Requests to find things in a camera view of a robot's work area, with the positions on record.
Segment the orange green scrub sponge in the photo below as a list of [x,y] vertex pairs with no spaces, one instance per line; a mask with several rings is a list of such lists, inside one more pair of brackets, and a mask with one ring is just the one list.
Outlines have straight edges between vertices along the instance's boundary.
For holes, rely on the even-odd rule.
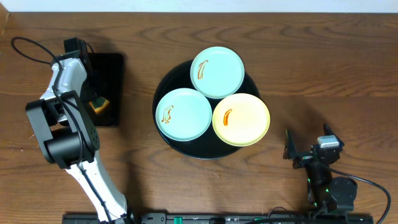
[[90,107],[96,114],[101,114],[109,107],[109,100],[99,96],[89,102]]

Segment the mint plate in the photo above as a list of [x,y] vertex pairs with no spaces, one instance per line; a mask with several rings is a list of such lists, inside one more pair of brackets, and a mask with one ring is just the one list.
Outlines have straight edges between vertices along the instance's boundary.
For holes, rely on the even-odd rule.
[[235,93],[245,76],[244,64],[239,55],[226,47],[209,47],[202,50],[190,67],[193,86],[202,95],[222,99]]
[[199,138],[209,128],[211,119],[210,102],[191,88],[168,92],[155,107],[155,122],[160,132],[176,141]]

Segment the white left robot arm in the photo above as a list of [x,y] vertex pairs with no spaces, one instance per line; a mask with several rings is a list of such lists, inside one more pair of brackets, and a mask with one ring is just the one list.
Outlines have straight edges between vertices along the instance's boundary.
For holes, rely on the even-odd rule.
[[39,100],[25,107],[44,158],[70,174],[97,215],[94,223],[134,223],[126,197],[100,158],[98,127],[119,124],[124,57],[95,53],[79,38],[64,40],[65,52],[48,62],[52,77]]

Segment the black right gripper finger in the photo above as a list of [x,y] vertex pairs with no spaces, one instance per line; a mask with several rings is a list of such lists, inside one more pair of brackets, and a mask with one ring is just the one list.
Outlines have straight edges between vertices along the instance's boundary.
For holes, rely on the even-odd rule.
[[286,129],[285,134],[286,134],[286,141],[285,141],[283,159],[294,159],[297,156],[297,150],[292,137],[292,133],[290,132],[289,129]]
[[326,136],[334,136],[339,142],[339,146],[344,146],[344,142],[332,131],[329,125],[326,123],[323,124],[323,132]]

